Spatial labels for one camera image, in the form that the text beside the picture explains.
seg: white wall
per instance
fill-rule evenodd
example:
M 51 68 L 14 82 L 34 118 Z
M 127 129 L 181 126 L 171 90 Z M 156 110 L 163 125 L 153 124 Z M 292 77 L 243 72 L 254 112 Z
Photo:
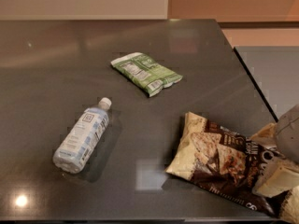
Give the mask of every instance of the white wall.
M 168 0 L 0 0 L 0 19 L 166 19 L 167 9 Z

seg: bottle cap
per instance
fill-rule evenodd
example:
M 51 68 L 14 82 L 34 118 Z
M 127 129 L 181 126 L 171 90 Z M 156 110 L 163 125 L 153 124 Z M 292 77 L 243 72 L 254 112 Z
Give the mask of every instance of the bottle cap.
M 100 100 L 99 104 L 102 103 L 102 102 L 106 103 L 106 104 L 108 105 L 109 108 L 110 108 L 111 105 L 112 105 L 112 102 L 111 102 L 108 98 L 106 98 L 106 97 L 103 98 L 102 100 Z

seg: brown snack bag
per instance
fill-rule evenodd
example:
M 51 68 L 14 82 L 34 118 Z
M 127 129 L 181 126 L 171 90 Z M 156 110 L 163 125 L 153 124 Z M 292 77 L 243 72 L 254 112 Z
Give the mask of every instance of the brown snack bag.
M 178 152 L 166 171 L 249 209 L 279 217 L 279 213 L 287 213 L 280 207 L 289 197 L 288 191 L 274 198 L 252 193 L 259 175 L 274 157 L 280 154 L 189 112 Z

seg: plastic water bottle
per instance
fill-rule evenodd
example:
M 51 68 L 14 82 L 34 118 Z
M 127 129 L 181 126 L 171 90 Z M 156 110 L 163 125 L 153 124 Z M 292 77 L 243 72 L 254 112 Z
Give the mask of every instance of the plastic water bottle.
M 84 168 L 109 123 L 107 111 L 111 104 L 108 98 L 103 98 L 98 106 L 84 111 L 53 156 L 57 167 L 71 174 Z

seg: glossy surface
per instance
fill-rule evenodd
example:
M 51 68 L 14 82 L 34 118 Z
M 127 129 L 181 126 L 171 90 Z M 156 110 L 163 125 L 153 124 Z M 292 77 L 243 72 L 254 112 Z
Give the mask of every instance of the glossy surface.
M 279 119 L 299 104 L 299 47 L 236 47 Z
M 1 220 L 269 220 L 167 175 L 188 111 L 252 135 L 273 121 L 214 21 L 0 22 Z M 184 78 L 147 95 L 110 61 L 144 52 Z M 102 97 L 110 124 L 78 175 L 52 155 Z

